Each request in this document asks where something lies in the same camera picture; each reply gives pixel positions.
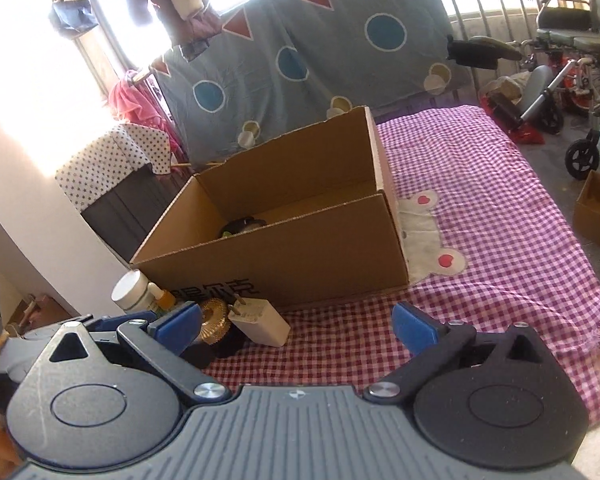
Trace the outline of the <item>gold lidded jar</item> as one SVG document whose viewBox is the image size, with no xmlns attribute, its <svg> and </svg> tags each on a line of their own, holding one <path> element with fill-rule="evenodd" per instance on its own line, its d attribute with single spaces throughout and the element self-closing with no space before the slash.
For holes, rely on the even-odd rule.
<svg viewBox="0 0 600 480">
<path fill-rule="evenodd" d="M 217 359 L 226 359 L 242 350 L 246 336 L 230 322 L 230 308 L 219 298 L 204 300 L 199 307 L 202 323 L 198 339 L 208 344 Z"/>
</svg>

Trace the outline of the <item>white supplement bottle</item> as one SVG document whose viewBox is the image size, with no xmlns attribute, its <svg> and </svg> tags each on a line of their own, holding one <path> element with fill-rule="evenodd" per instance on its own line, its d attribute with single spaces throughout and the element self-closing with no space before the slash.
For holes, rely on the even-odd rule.
<svg viewBox="0 0 600 480">
<path fill-rule="evenodd" d="M 129 270 L 114 285 L 111 300 L 125 312 L 147 311 L 155 303 L 149 281 L 140 270 Z"/>
</svg>

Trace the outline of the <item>white power adapter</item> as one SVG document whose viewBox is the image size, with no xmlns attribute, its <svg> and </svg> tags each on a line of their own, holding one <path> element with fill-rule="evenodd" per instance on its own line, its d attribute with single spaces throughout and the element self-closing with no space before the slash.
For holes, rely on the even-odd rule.
<svg viewBox="0 0 600 480">
<path fill-rule="evenodd" d="M 249 340 L 261 346 L 283 347 L 290 334 L 290 325 L 266 299 L 236 295 L 228 318 Z"/>
</svg>

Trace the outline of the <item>black tape roll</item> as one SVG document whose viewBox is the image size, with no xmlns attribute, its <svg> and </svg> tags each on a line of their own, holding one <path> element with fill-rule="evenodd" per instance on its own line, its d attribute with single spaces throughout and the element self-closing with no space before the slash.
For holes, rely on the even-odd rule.
<svg viewBox="0 0 600 480">
<path fill-rule="evenodd" d="M 220 229 L 219 238 L 242 234 L 266 226 L 266 221 L 254 217 L 244 217 L 228 222 Z"/>
</svg>

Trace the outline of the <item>pink checkered tablecloth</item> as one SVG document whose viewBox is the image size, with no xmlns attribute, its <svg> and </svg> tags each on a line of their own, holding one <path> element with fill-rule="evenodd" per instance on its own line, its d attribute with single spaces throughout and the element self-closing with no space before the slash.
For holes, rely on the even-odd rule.
<svg viewBox="0 0 600 480">
<path fill-rule="evenodd" d="M 290 312 L 283 347 L 247 344 L 215 361 L 210 374 L 230 387 L 364 388 L 408 359 L 391 327 L 393 306 L 407 301 L 482 332 L 531 325 L 577 387 L 591 422 L 600 422 L 600 280 L 516 145 L 468 105 L 389 120 L 379 135 L 398 194 L 438 194 L 442 242 L 466 257 L 466 269 L 391 295 Z"/>
</svg>

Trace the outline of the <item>brown cardboard box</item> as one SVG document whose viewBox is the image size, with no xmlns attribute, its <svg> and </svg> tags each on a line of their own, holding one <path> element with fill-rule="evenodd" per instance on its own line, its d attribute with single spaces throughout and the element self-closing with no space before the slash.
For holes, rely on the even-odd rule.
<svg viewBox="0 0 600 480">
<path fill-rule="evenodd" d="M 266 226 L 219 238 L 244 217 Z M 191 177 L 132 263 L 184 298 L 285 309 L 404 288 L 401 237 L 386 152 L 361 106 Z"/>
</svg>

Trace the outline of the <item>polka dot cloth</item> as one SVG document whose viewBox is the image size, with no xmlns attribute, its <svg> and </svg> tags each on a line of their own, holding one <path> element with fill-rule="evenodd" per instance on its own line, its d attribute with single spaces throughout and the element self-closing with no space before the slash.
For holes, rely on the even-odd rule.
<svg viewBox="0 0 600 480">
<path fill-rule="evenodd" d="M 158 129 L 133 124 L 114 125 L 106 134 L 74 155 L 55 174 L 62 192 L 82 212 L 133 172 L 170 174 L 169 136 Z"/>
</svg>

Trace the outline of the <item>blue patterned sheet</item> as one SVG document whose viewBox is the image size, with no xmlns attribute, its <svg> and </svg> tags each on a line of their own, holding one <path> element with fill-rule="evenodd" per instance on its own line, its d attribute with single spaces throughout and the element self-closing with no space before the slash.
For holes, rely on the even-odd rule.
<svg viewBox="0 0 600 480">
<path fill-rule="evenodd" d="M 441 0 L 250 0 L 194 58 L 163 55 L 160 90 L 202 167 L 368 107 L 385 115 L 467 88 Z"/>
</svg>

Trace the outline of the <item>wheelchair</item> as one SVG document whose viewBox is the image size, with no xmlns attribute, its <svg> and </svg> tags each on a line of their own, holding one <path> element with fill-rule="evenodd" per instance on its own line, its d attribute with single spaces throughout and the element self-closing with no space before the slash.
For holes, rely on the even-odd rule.
<svg viewBox="0 0 600 480">
<path fill-rule="evenodd" d="M 494 70 L 498 61 L 515 61 L 529 76 L 517 102 L 502 90 L 487 91 L 482 98 L 486 111 L 496 123 L 521 142 L 532 140 L 536 130 L 557 134 L 564 125 L 558 102 L 564 101 L 588 116 L 590 130 L 569 145 L 565 166 L 573 179 L 583 181 L 600 166 L 600 28 L 564 29 L 574 11 L 552 8 L 553 1 L 542 0 L 536 37 L 523 42 L 503 42 L 475 36 L 468 48 L 477 58 L 471 66 Z"/>
</svg>

